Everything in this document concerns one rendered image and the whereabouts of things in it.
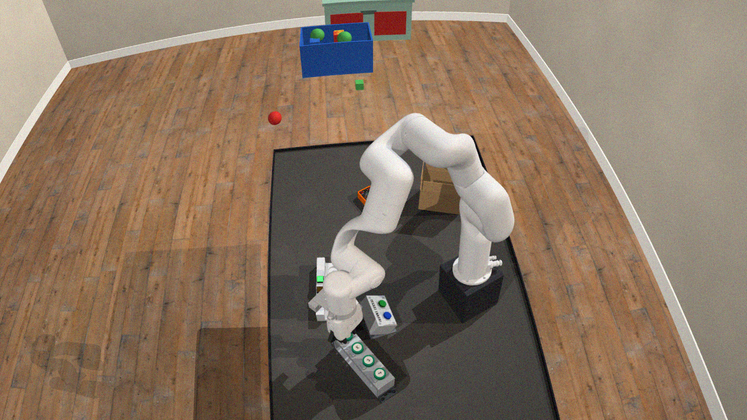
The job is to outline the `orange digital multimeter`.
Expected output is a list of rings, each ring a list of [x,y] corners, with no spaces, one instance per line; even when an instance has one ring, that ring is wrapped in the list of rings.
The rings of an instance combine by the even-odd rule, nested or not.
[[[363,188],[358,191],[358,199],[362,201],[364,205],[365,205],[366,197],[368,196],[369,191],[370,191],[370,186],[367,186],[366,188]]]

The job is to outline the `brown cardboard box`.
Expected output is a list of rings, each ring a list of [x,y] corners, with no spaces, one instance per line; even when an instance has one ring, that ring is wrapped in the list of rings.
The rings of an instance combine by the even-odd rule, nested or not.
[[[426,164],[426,170],[422,169],[418,209],[459,215],[459,202],[448,170]]]

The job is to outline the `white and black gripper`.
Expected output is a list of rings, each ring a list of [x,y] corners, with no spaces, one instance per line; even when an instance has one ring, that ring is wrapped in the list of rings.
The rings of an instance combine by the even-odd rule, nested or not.
[[[358,301],[357,301],[357,312],[354,314],[354,316],[348,318],[345,321],[339,321],[335,319],[331,319],[331,321],[329,321],[327,319],[327,329],[329,332],[328,341],[330,343],[333,343],[333,341],[336,340],[336,341],[339,341],[340,343],[343,342],[344,345],[346,345],[347,343],[346,337],[351,332],[353,333],[353,335],[357,333],[357,330],[355,328],[362,321],[362,318],[363,318],[362,308],[358,304]]]

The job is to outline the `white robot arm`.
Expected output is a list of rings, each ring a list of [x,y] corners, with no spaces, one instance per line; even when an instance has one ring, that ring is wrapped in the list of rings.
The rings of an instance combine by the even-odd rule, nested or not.
[[[365,207],[362,215],[338,232],[331,251],[331,263],[338,271],[326,275],[323,289],[309,302],[315,313],[326,309],[329,321],[354,316],[356,297],[375,289],[385,278],[383,267],[354,241],[359,230],[377,234],[395,230],[414,180],[413,170],[400,157],[408,150],[430,166],[448,169],[460,196],[455,278],[465,285],[483,284],[493,267],[502,265],[489,253],[491,242],[504,241],[514,228],[506,190],[484,170],[471,136],[451,135],[422,114],[412,113],[373,141],[360,159],[360,169],[371,180]]]

